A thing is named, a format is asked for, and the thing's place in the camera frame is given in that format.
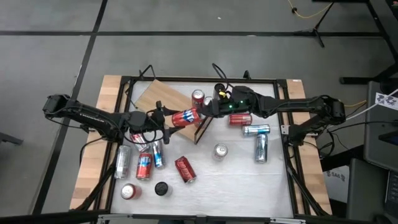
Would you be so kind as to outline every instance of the can lid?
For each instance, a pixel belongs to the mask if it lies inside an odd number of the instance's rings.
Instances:
[[[123,186],[120,195],[123,199],[130,199],[135,194],[135,188],[132,184],[126,184]]]
[[[209,104],[210,104],[210,101],[211,101],[212,99],[213,99],[213,97],[211,97],[211,96],[205,97],[205,99],[203,100],[203,104],[204,104],[205,106],[209,105]]]
[[[217,144],[215,149],[220,156],[225,156],[228,153],[228,148],[224,144]]]
[[[155,185],[155,193],[159,196],[163,196],[167,193],[169,186],[165,182],[159,182]]]
[[[200,98],[203,98],[203,97],[205,96],[205,93],[204,93],[203,91],[201,91],[201,90],[194,90],[194,91],[192,92],[192,96],[193,96],[195,99],[200,99]]]

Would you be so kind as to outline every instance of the wooden plank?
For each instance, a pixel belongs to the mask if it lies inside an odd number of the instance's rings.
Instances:
[[[113,112],[118,97],[121,76],[105,75],[101,90],[99,91],[96,107],[107,112]],[[98,139],[97,132],[89,133],[87,142]],[[70,202],[70,209],[81,205],[84,199],[94,189],[100,179],[101,167],[104,161],[106,141],[97,141],[86,146],[81,166],[77,176],[75,190]]]
[[[304,87],[301,80],[287,80],[287,91],[289,92],[290,99],[305,98]],[[309,113],[293,113],[293,121],[295,124],[302,124],[309,119]],[[311,137],[306,137],[304,141],[317,145],[314,138]],[[298,148],[300,151],[305,185],[322,209],[331,214],[329,196],[323,178],[318,150],[309,144],[304,144]]]
[[[139,97],[136,102],[136,106],[147,112],[149,110],[153,110],[155,108],[156,101],[159,100],[162,102],[163,106],[170,110],[183,111],[192,107],[192,102],[189,97],[157,80],[154,80]],[[174,127],[171,121],[171,116],[166,117],[165,123],[170,127]],[[179,133],[194,141],[196,130],[197,128],[195,125],[188,125],[184,129],[180,130]]]

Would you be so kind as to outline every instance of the coca-cola can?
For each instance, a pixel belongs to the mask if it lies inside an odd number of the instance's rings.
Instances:
[[[188,162],[188,159],[184,156],[178,158],[175,161],[175,167],[180,173],[182,180],[186,184],[191,183],[196,179],[197,175],[193,171],[191,164]]]
[[[130,200],[139,198],[141,193],[142,190],[139,186],[134,184],[125,184],[120,191],[120,196],[125,200]]]
[[[252,117],[249,113],[230,114],[228,118],[228,123],[230,126],[250,125],[252,123]]]

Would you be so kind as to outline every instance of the white label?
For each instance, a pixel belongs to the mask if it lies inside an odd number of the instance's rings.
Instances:
[[[378,103],[384,99],[379,105],[388,107],[390,109],[398,110],[398,98],[393,96],[388,96],[382,93],[376,93],[375,103]]]

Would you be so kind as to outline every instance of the metal bracket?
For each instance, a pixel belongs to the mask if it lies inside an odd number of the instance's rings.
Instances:
[[[280,130],[282,131],[282,134],[286,134],[286,135],[289,134],[289,126],[290,125],[281,125],[280,126]]]
[[[305,220],[293,219],[293,218],[271,218],[270,223],[279,224],[305,224]]]
[[[288,135],[289,127],[290,127],[290,125],[281,125],[280,130],[282,131],[282,134]],[[317,133],[308,133],[307,136],[316,137],[316,136],[318,136],[318,134]]]
[[[130,214],[107,214],[107,215],[98,215],[98,221],[107,221],[107,220],[117,220],[122,218],[132,218]]]

